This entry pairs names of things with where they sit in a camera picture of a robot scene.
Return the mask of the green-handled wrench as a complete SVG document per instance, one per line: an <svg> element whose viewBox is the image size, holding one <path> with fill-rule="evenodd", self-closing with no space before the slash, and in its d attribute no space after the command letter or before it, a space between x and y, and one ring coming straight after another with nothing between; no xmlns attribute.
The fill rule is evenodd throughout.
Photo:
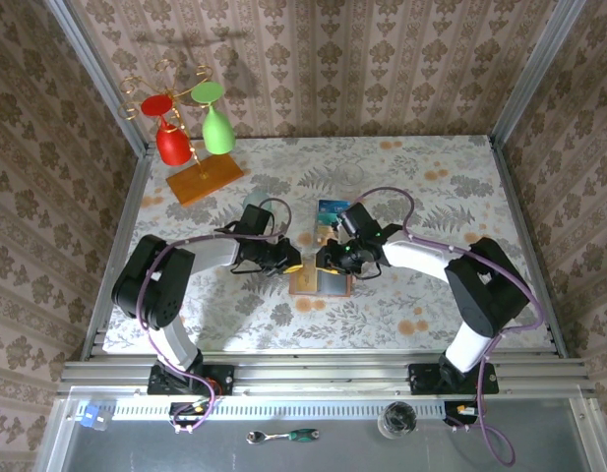
<svg viewBox="0 0 607 472"><path fill-rule="evenodd" d="M292 443L311 443L320 438L317 429L297 429L281 434L266 434L261 431L251 431L246 436L249 444L260 444L270 441L288 441Z"/></svg>

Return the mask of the grey metal sheet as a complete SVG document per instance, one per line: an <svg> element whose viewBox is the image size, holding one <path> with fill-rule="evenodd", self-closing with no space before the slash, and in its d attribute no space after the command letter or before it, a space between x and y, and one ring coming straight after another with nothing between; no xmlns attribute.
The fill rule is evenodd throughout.
<svg viewBox="0 0 607 472"><path fill-rule="evenodd" d="M175 434L163 422L118 422L105 432L78 427L63 472L590 472L564 428L551 439L536 429L510 431L516 464L501 466L476 432L422 425L388 440L373 421L316 423L315 442L247 443L251 431L284 433L289 422L210 422L194 434Z"/></svg>

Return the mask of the blue plastic connector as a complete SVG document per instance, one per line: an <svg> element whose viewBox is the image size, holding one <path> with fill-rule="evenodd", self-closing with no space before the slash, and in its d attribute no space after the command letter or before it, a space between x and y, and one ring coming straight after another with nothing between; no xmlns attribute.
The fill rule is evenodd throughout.
<svg viewBox="0 0 607 472"><path fill-rule="evenodd" d="M112 413L97 405L86 406L80 424L84 428L105 431L112 420Z"/></svg>

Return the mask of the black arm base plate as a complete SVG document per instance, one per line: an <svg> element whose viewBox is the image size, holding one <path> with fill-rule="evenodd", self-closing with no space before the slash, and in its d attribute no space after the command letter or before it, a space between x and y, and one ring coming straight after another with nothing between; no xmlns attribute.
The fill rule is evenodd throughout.
<svg viewBox="0 0 607 472"><path fill-rule="evenodd" d="M414 363L408 365L407 380L413 395L475 395L478 388L479 367L475 366L468 373L462 374L450 365Z"/></svg>
<svg viewBox="0 0 607 472"><path fill-rule="evenodd" d="M222 364L203 364L192 367L189 373L209 382L216 396L231 395L234 381L234 367ZM202 395L208 396L208 388L194 378L188 378L156 362L149 375L150 395Z"/></svg>

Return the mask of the clear glass tumbler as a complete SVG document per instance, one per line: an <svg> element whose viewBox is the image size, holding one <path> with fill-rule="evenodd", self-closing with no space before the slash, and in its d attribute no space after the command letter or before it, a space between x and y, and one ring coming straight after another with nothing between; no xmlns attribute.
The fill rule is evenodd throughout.
<svg viewBox="0 0 607 472"><path fill-rule="evenodd" d="M333 173L336 194L343 200L353 200L360 195L364 171L357 163L341 163Z"/></svg>

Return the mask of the clear plastic tray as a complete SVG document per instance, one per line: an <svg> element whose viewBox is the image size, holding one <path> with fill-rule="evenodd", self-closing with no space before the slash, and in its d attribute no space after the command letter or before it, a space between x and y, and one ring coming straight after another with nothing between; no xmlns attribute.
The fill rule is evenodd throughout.
<svg viewBox="0 0 607 472"><path fill-rule="evenodd" d="M318 220L318 219L317 219L317 211L316 211L316 215L315 215L315 227L314 227L314 236L313 236L313 248L314 248L314 250L319 250L319 249L321 249L322 247L324 247L324 246L319 247L319 246L316 244L315 233L318 231L318 230L317 230L317 220ZM338 242L338 243L343 243L343 242L345 242L345 241L348 239L348 237L347 237L346 231L344 230L344 228L342 227L342 225L341 225L341 223L340 223L340 221L339 221L339 218L337 218L337 221L339 222L339 227L338 227L338 230L334 232L334 238L333 238L333 239L330 239L330 240L337 240L337 242Z"/></svg>

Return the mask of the frosted teal glass cup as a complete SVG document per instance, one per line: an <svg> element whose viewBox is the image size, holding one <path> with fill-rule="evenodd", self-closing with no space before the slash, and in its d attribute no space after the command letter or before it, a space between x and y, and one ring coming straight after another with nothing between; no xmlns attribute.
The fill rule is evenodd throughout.
<svg viewBox="0 0 607 472"><path fill-rule="evenodd" d="M272 200L265 192L253 191L244 199L242 207L243 209L246 209L247 207L258 207L259 209L271 211Z"/></svg>

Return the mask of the gold card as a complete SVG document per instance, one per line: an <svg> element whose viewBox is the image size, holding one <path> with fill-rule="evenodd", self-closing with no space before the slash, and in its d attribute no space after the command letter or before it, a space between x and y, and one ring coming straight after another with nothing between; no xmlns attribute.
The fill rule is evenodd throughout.
<svg viewBox="0 0 607 472"><path fill-rule="evenodd" d="M296 289L298 292L305 293L314 293L318 290L318 275L313 265L306 265L297 272Z"/></svg>

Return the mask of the floral tablecloth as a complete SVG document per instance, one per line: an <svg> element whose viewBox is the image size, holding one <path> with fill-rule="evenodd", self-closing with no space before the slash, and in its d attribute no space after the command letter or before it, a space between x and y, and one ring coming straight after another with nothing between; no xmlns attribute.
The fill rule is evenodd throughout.
<svg viewBox="0 0 607 472"><path fill-rule="evenodd" d="M133 239L169 241L206 234L238 218L253 191L272 200L279 223L312 256L318 200L342 200L333 182L341 163L364 171L360 195L382 224L408 222L427 238L467 246L494 239L526 272L527 264L484 136L241 140L233 153L244 175L181 206L166 183L173 169L152 160ZM414 270L373 270L349 297L290 295L289 277L235 275L217 267L191 277L180 311L205 351L272 349L444 350L460 326L448 285Z"/></svg>

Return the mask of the aluminium frame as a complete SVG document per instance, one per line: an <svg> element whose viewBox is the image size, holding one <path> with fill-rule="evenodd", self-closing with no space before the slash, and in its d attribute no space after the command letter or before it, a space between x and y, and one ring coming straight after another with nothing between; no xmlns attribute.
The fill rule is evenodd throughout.
<svg viewBox="0 0 607 472"><path fill-rule="evenodd" d="M147 32L154 32L154 23L161 24L167 29L174 28L176 32L182 33L178 39L180 39L182 52L184 52L188 59L189 64L192 54L196 55L192 61L198 62L198 58L207 59L210 54L213 59L209 59L207 62L212 64L214 72L219 77L221 76L227 83L235 85L238 89L243 90L247 93L247 98L243 100L246 108L251 110L251 117L253 123L250 121L247 123L241 118L235 118L235 124L246 123L248 126L253 128L253 132L257 131L257 136L252 138L244 138L246 141L253 141L253 139L259 140L260 142L267 142L268 139L273 138L273 134L277 133L281 143L284 145L294 144L295 138L301 140L317 139L317 132L320 133L320 124L317 126L317 115L320 113L320 108L316 104L312 103L312 92L316 93L315 87L321 72L318 71L328 69L329 66L321 66L319 59L312 60L312 52L318 52L321 46L325 43L329 43L332 40L336 43L338 48L341 48L343 53L346 50L346 59L338 58L337 64L342 67L348 67L347 72L338 71L340 78L348 79L351 70L353 74L362 75L363 77L366 72L366 67L372 65L372 59L366 59L364 55L365 46L367 49L377 45L382 39L389 40L389 34L394 34L394 37L401 37L399 46L392 44L395 48L395 53L389 54L391 59L392 78L395 76L399 82L399 95L405 98L404 101L408 100L407 93L413 92L416 86L413 85L413 80L408 85L402 85L403 79L399 79L399 72L408 73L412 76L416 74L416 66L420 66L423 60L420 58L417 60L416 57L417 49L422 49L427 44L423 37L430 34L429 30L433 30L433 27L426 27L426 22L430 20L438 21L440 19L447 20L447 16L456 15L456 13L431 13L434 11L434 0L410 0L407 2L408 6L398 6L399 13L392 13L389 22L399 22L399 27L395 26L397 33L387 33L384 37L381 32L372 33L372 27L377 22L378 17L381 15L387 16L382 13L373 13L374 5L373 0L371 2L365 2L364 0L345 0L346 6L338 6L338 14L326 13L321 14L321 7L316 5L316 0L292 0L290 6L288 1L285 0L284 6L277 6L277 1L274 0L273 9L269 6L260 6L260 0L205 0L210 5L213 4L212 10L217 13L221 12L224 17L220 15L216 18L209 18L209 9L204 10L202 3L204 0L165 0L171 5L170 20L147 20L147 13L139 13L137 3L135 6L127 6L126 9L119 5L115 0L104 0L110 4L115 11L121 10L126 20L121 20L118 27L105 27L107 29L119 30L124 34L125 39L121 39L118 45L113 49L113 53L119 50L120 45L123 47L127 45L129 33L131 39L135 39L138 44L137 46L131 46L137 48L142 52L128 51L136 57L142 58L144 61L153 60L154 53L158 51L154 46L142 46L141 44L148 41L153 41L146 35ZM93 21L94 14L85 14L85 0L49 0L50 11L57 17L57 22L63 31L67 34L68 39L76 49L76 54L79 59L84 63L85 69L89 74L97 90L101 93L102 98L109 107L120 107L123 106L120 102L123 98L120 98L124 92L120 91L120 86L114 86L111 82L117 79L115 74L115 66L111 66L111 54L106 50L110 46L106 46L106 43L114 44L111 39L105 39L106 42L101 42L101 31L98 33L97 29L93 28L93 24L97 25L97 21ZM570 0L559 0L557 6L553 8L553 12L550 12L550 18L546 21L546 26L539 25L539 13L537 19L532 20L532 24L536 24L541 34L535 32L533 34L538 35L538 48L537 54L531 52L529 59L526 61L526 65L517 74L516 79L509 82L515 82L513 91L513 100L517 99L519 89L523 89L526 86L533 86L533 92L536 92L536 83L534 81L535 68L540 79L547 74L543 71L543 66L548 66L548 63L554 59L554 54L558 48L561 47L563 42L561 39L565 39L562 29L566 28L569 32L572 28L571 25L566 22L570 20L570 17L574 15L574 18L579 16L583 0L573 0L573 3L569 3ZM318 32L318 41L316 39L317 30L321 31L321 24L330 24L330 19L347 18L348 22L338 25L338 30L347 26L347 32L342 33L339 41L336 42L334 32L331 36L327 32ZM229 47L235 49L235 44L241 41L239 48L241 50L241 58L236 59L237 65L235 66L217 66L221 71L215 67L215 50L211 51L211 46L207 45L207 30L211 27L223 29L229 27L228 33L224 32L214 34L214 40L216 44L228 44L227 41L232 41ZM283 69L283 65L269 65L270 58L263 58L261 54L268 52L269 47L275 44L282 43L285 49L290 52L290 58L284 58L286 64L293 64L290 69ZM135 63L137 69L137 75L140 75L146 68L146 65L141 64L139 60ZM382 69L385 67L388 69L390 66L385 66L387 63L382 63ZM276 98L269 99L269 91L272 92L276 89L276 86L284 85L287 86L292 82L292 86L295 88L303 88L301 93L298 89L292 89L295 92L293 98L295 104L291 105L291 109L295 109L296 119L299 120L295 124L289 118L279 118L280 121L275 122L276 108L273 110L272 107L277 107ZM391 105L392 109L395 110L398 105L395 106L395 95L396 93L391 90ZM93 309L93 315L90 322L90 326L87 332L84 353L82 354L80 362L68 362L66 364L66 370L64 371L63 378L58 387L58 398L56 403L67 402L69 397L72 402L77 401L76 398L90 398L87 401L110 401L111 397L120 398L128 397L131 393L138 398L142 403L149 401L154 403L155 401L161 402L162 400L146 400L146 373L150 371L149 364L153 362L151 354L148 355L128 355L128 354L107 354L103 350L97 349L101 346L102 338L105 339L107 333L108 322L112 317L111 301L110 301L110 285L114 283L115 278L119 274L118 264L119 259L123 258L128 253L129 246L129 232L135 227L138 217L138 202L137 199L144 195L144 191L147 186L148 172L153 169L153 160L156 154L154 144L147 142L146 132L140 128L141 125L129 124L124 120L118 111L113 111L113 117L120 126L122 133L128 140L131 148L137 153L138 163L134 177L131 181L130 190L128 192L127 200L122 211L121 219L118 226L118 232L116 239L113 243L111 255L109 256L109 263L107 265L102 284L98 292L97 300ZM410 131L404 132L399 130L399 124L403 124L404 118L399 120L398 112L389 112L388 118L384 120L391 120L389 123L384 122L383 125L389 126L382 128L384 133L394 135L402 135L400 141L405 136L422 136L422 138L411 138L413 141L417 140L418 143L434 144L436 140L443 142L444 139L450 138L448 141L452 142L451 136L463 138L469 143L469 137L480 136L482 141L482 147L488 149L486 152L489 157L485 161L491 167L497 169L497 176L499 182L503 185L503 192L505 202L508 205L508 212L511 214L511 219L516 227L516 236L520 238L519 244L525 258L525 263L529 270L531 283L534 284L534 289L537 291L538 301L544 304L546 315L545 321L547 332L550 332L550 336L554 347L554 350L542 351L540 348L513 348L513 350L500 351L496 355L496 359L500 362L496 367L508 368L508 367L522 367L521 375L517 374L513 377L508 378L504 376L503 381L509 382L512 389L506 389L501 391L504 395L502 401L510 399L511 401L516 399L538 399L538 398L550 398L549 393L555 395L561 393L565 398L575 398L581 396L585 399L588 393L592 392L592 387L584 388L580 392L577 391L579 387L582 388L584 384L583 378L585 375L582 374L582 361L581 360L565 360L563 356L565 353L565 341L561 334L560 329L557 325L557 318L551 302L548 300L548 288L543 280L543 274L540 270L540 261L536 256L534 249L531 249L530 234L523 220L522 209L519 206L519 200L516 195L516 189L514 181L512 180L511 173L507 168L506 155L503 150L503 141L500 137L500 117L496 120L495 138L491 131L488 131L486 135L468 135L468 132L462 130L461 133L447 133L447 126L443 126L443 118L436 118L434 125L430 126L426 123L425 131ZM251 377L248 378L251 382L251 386L244 386L239 393L242 398L251 397L265 397L267 401L277 402L275 398L283 397L285 399L279 400L295 401L295 397L303 398L301 401L313 402L313 401L326 401L326 402L355 402L360 401L356 398L361 398L361 401L372 402L374 398L386 399L391 398L392 394L397 394L397 398L406 397L408 393L408 384L405 382L399 382L397 386L391 383L390 380L383 381L383 377L371 377L373 374L390 374L392 369L399 368L400 371L407 370L410 362L426 362L430 361L432 356L435 354L434 348L428 348L426 350L418 349L399 349L396 351L391 350L328 350L324 351L325 354L319 349L313 348L311 350L246 350L246 351L228 351L221 352L221 356L217 353L208 353L208 356L213 357L214 362L227 363L230 358L230 362L242 362L249 361L249 363L242 363L240 367L242 370L246 369L250 374L279 374L281 377ZM588 404L583 406L578 405L583 400L576 400L573 403L572 410L574 416L574 423L571 428L578 428L578 438L582 440L582 451L584 451L584 458L587 459L598 459L603 462L603 467L607 465L607 452L604 451L605 445L601 444L601 440L607 440L607 435L602 430L604 423L599 418L599 412L594 412L588 417L588 421L581 417L579 419L577 414L577 408L580 413L585 413L590 410L591 405L598 406L597 401L587 401Z"/></svg>

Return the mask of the red wine glass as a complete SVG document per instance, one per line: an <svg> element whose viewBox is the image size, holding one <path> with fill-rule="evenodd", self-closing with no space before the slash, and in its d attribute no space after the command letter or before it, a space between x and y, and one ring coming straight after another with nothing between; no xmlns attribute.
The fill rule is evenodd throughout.
<svg viewBox="0 0 607 472"><path fill-rule="evenodd" d="M173 98L169 94L151 95L142 102L141 111L158 119L155 142L161 160L169 166L187 163L193 152Z"/></svg>

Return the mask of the clear glass jar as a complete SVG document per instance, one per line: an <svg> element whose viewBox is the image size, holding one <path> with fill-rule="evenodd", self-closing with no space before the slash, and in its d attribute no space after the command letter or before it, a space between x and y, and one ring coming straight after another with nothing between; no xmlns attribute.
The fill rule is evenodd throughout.
<svg viewBox="0 0 607 472"><path fill-rule="evenodd" d="M381 411L377 425L384 438L389 440L403 438L416 430L416 411L406 402L395 401Z"/></svg>

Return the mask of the green wine glass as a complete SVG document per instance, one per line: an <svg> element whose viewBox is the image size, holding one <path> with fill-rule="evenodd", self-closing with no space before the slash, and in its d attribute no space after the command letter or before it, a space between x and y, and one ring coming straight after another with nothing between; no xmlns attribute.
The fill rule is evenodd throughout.
<svg viewBox="0 0 607 472"><path fill-rule="evenodd" d="M215 104L223 95L223 86L211 81L198 84L191 90L191 98L207 109L202 128L203 141L207 151L215 155L231 152L236 143L228 118L215 108Z"/></svg>

